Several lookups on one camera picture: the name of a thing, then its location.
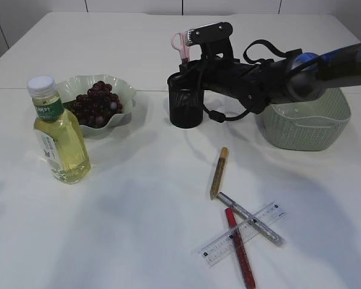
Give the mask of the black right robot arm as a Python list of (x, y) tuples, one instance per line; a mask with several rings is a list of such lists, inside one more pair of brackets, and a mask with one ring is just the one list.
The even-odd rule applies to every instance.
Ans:
[(252, 60), (244, 52), (245, 62), (241, 63), (230, 55), (213, 55), (214, 45), (205, 44), (201, 58), (181, 66), (168, 85), (182, 93), (190, 91), (187, 103), (205, 110), (217, 122), (235, 118), (207, 109), (203, 103), (205, 90), (236, 99), (245, 109), (237, 117), (241, 119), (249, 113), (259, 114), (271, 104), (315, 101), (326, 89), (361, 85), (361, 43), (322, 55), (301, 49), (282, 52), (264, 39), (252, 45), (266, 47), (280, 60)]

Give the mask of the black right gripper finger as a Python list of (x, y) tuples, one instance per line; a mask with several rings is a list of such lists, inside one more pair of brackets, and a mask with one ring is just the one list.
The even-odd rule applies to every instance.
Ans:
[(198, 68), (198, 61), (189, 61), (187, 63), (182, 63), (179, 65), (179, 72), (181, 75), (186, 75), (192, 72), (195, 68)]

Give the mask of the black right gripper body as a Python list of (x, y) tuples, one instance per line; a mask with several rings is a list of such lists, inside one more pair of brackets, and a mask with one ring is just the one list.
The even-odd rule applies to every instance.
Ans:
[(259, 96), (256, 81), (251, 78), (252, 65), (239, 62), (221, 67), (217, 63), (205, 68), (200, 89), (210, 90), (225, 96)]

